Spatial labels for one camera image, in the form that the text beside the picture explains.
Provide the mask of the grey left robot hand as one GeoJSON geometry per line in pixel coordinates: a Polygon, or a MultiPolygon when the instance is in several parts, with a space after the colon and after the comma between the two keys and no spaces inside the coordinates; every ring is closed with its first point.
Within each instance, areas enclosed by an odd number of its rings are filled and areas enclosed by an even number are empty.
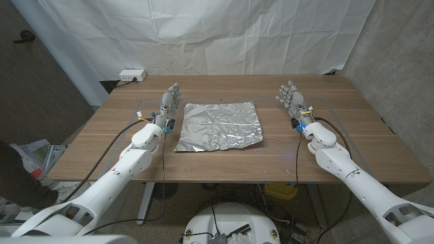
{"type": "Polygon", "coordinates": [[[179,84],[175,83],[162,95],[159,110],[154,118],[154,124],[164,128],[166,123],[176,116],[181,101],[179,84]]]}

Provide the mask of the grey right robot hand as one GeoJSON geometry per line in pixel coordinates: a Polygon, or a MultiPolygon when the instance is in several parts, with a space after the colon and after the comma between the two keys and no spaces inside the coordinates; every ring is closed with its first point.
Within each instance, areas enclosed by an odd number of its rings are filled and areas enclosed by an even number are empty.
{"type": "Polygon", "coordinates": [[[295,121],[292,123],[295,127],[304,129],[313,122],[311,110],[292,81],[282,85],[279,88],[279,95],[275,98],[287,110],[292,121],[295,121]]]}

